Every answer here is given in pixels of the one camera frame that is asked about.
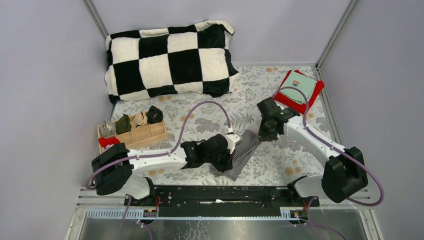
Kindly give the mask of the grey striped underwear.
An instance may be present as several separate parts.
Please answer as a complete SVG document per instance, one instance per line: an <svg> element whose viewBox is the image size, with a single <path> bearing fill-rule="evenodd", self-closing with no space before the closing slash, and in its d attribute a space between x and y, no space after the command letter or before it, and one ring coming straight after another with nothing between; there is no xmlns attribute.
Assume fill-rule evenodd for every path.
<svg viewBox="0 0 424 240"><path fill-rule="evenodd" d="M241 135L241 141L235 146L235 155L232 159L232 169L222 172L211 165L209 167L209 173L215 178L224 176L232 181L236 181L243 171L243 168L247 165L261 143L261 139L255 132L249 129L245 130Z"/></svg>

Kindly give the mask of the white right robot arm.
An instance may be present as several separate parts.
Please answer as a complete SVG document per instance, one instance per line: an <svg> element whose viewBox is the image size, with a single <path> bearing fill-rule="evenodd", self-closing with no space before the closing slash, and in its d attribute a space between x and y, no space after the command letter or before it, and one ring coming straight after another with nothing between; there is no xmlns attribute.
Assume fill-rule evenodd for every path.
<svg viewBox="0 0 424 240"><path fill-rule="evenodd" d="M324 167L319 176L301 177L288 184L287 201L293 206L301 205L308 197L327 197L334 203L341 203L356 192L368 186L366 172L350 157L363 162L360 150L331 141L318 130L304 123L301 116L289 119L263 117L259 137L267 142L285 136L302 145Z"/></svg>

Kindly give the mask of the wooden divided organizer box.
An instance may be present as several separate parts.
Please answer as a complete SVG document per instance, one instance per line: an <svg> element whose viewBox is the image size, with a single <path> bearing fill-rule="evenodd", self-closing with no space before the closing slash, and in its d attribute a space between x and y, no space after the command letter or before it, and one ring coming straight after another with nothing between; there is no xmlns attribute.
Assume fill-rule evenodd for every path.
<svg viewBox="0 0 424 240"><path fill-rule="evenodd" d="M130 121L134 118L135 115L130 115ZM98 139L102 138L100 134L100 125L97 126L97 135ZM127 149L140 149L155 143L169 139L169 135L166 129L164 122L159 122L155 124L147 124L145 126L140 126L137 128L131 128L129 132L109 136L116 137L119 139L120 143L124 143ZM108 145L107 148L103 148L98 143L99 153L102 154L105 150L112 147Z"/></svg>

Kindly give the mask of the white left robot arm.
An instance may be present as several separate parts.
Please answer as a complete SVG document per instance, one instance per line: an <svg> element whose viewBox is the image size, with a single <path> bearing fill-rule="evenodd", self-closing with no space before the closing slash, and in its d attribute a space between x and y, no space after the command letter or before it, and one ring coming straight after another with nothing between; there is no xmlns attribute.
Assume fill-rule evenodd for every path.
<svg viewBox="0 0 424 240"><path fill-rule="evenodd" d="M194 169L203 164L220 171L230 170L240 139L231 132L207 140L186 141L176 149L159 150L128 149L124 143L118 143L91 161L92 175L87 182L94 182L94 186L86 188L95 190L99 196L121 192L148 206L155 200L154 186L140 174L160 169Z"/></svg>

